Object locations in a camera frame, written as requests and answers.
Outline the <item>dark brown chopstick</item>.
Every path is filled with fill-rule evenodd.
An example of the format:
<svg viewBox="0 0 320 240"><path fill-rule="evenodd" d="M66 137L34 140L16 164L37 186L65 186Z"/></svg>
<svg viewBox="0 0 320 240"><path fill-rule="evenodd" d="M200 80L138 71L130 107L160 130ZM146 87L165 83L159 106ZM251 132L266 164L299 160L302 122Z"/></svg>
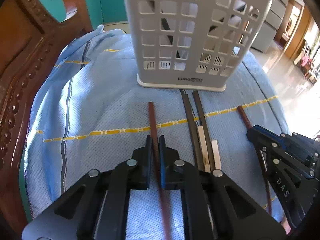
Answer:
<svg viewBox="0 0 320 240"><path fill-rule="evenodd" d="M190 133L191 144L193 148L195 166L198 168L198 170L204 171L202 152L200 148L199 138L197 135L197 126L194 121L193 109L189 101L189 96L182 89L180 89L180 94L181 94L183 105L184 105L185 115L187 117L187 123L188 123L188 128Z"/></svg>
<svg viewBox="0 0 320 240"><path fill-rule="evenodd" d="M213 157L213 150L212 150L212 146L211 146L211 140L209 137L209 131L208 131L208 126L207 126L207 122L206 122L206 117L204 114L204 110L203 110L203 106L202 106L202 102L200 99L200 95L198 91L193 91L192 92L193 95L193 99L196 105L196 109L197 109L197 113L199 116L199 122L200 122L200 126L203 126L204 129L204 136L206 139L206 144L207 144L207 149L208 149L208 158L209 158L209 163L210 163L210 170L211 172L215 169L215 163L214 163L214 157Z"/></svg>

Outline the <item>blue checked table cloth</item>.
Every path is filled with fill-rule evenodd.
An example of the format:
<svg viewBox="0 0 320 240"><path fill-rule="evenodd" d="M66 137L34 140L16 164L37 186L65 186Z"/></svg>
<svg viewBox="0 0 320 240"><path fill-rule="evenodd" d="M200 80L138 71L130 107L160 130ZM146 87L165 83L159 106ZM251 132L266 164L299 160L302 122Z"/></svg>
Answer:
<svg viewBox="0 0 320 240"><path fill-rule="evenodd" d="M64 48L35 96L24 154L24 176L32 221L23 239L77 239L86 198L100 173L129 159L151 137L148 102L153 102L157 137L195 166L179 89L137 83L132 38L103 28ZM221 170L248 195L247 239L285 239L291 230L271 190L272 215L259 160L237 107L252 126L286 133L283 109L269 78L251 53L221 93L198 91L210 140L217 140ZM181 193L164 190L171 239L185 239ZM125 239L165 239L151 152L147 190L131 190Z"/></svg>

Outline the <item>grey refrigerator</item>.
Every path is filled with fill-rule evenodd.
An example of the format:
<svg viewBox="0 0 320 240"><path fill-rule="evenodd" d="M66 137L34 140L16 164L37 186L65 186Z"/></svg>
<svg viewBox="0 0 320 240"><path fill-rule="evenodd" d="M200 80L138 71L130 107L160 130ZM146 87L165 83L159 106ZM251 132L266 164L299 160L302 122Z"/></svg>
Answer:
<svg viewBox="0 0 320 240"><path fill-rule="evenodd" d="M279 27L282 23L284 14L286 10L286 5L280 0L274 0L271 9L266 16L266 19L257 34L251 47L260 51L267 52L270 47Z"/></svg>

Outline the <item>reddish brown chopstick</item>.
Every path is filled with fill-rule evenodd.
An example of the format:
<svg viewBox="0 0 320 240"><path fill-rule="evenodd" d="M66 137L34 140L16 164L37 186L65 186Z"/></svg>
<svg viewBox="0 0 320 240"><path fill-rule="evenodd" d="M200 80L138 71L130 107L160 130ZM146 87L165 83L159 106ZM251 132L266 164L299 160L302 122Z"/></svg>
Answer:
<svg viewBox="0 0 320 240"><path fill-rule="evenodd" d="M242 119L242 121L244 122L246 128L247 128L247 139L253 144L254 146L254 149L255 149L255 152L257 154L257 158L259 160L259 165L260 165L260 168L261 168L261 172L262 172L262 175L263 175L263 180L264 180L264 184L265 184L265 190L266 190L266 196L267 196L267 207L268 207L268 213L269 215L272 215L272 201L271 201L271 190L270 190L270 186L269 186L269 183L268 183L268 179L267 179L267 166L266 166L266 163L265 163L265 159L264 159L264 156L263 156L263 153L261 151L261 149L259 148L259 146L257 145L257 140L252 137L252 125L242 107L242 105L239 105L237 107L237 111L238 113L240 114L240 117Z"/></svg>
<svg viewBox="0 0 320 240"><path fill-rule="evenodd" d="M157 125L156 125L156 115L155 115L155 108L154 108L153 102L148 102L148 111L149 111L150 131L151 131L152 144L153 144L153 163L154 163L154 169L155 169L159 197L160 197L160 208L161 208L161 215L162 215L164 237L165 239L171 239L170 223L169 223L170 217L167 209L167 198L164 193L164 190L161 187L161 172L160 172L160 158L159 158L159 152L158 152Z"/></svg>

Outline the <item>white plastic utensil basket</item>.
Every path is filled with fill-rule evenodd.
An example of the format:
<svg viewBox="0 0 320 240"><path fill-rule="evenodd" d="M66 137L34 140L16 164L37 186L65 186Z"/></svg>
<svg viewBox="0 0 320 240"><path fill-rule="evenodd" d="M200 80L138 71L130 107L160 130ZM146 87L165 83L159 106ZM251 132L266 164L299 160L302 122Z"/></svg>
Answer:
<svg viewBox="0 0 320 240"><path fill-rule="evenodd" d="M124 0L137 82L222 92L273 0Z"/></svg>

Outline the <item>carved wooden chair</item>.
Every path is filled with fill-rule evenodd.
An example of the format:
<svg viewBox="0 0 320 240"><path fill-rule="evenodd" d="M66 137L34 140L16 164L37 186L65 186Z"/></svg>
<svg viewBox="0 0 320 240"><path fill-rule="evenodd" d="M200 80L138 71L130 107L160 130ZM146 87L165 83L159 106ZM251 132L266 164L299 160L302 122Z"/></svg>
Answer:
<svg viewBox="0 0 320 240"><path fill-rule="evenodd" d="M57 21L39 0L1 0L1 215L27 224L18 174L33 100L65 46L92 31L76 7Z"/></svg>

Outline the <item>light wooden chopstick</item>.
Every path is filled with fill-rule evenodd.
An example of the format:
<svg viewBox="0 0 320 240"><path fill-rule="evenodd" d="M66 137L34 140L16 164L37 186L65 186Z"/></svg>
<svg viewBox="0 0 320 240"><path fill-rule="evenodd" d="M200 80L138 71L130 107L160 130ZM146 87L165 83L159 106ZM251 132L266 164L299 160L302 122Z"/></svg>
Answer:
<svg viewBox="0 0 320 240"><path fill-rule="evenodd" d="M210 173L210 163L208 158L208 149L206 144L206 139L204 136L204 129L203 126L197 127L198 137L199 137L199 143L200 143L200 149L202 152L202 161L204 164L204 171Z"/></svg>
<svg viewBox="0 0 320 240"><path fill-rule="evenodd" d="M215 168L218 170L221 170L221 160L220 160L220 153L219 153L217 140L212 140L211 144L212 144Z"/></svg>

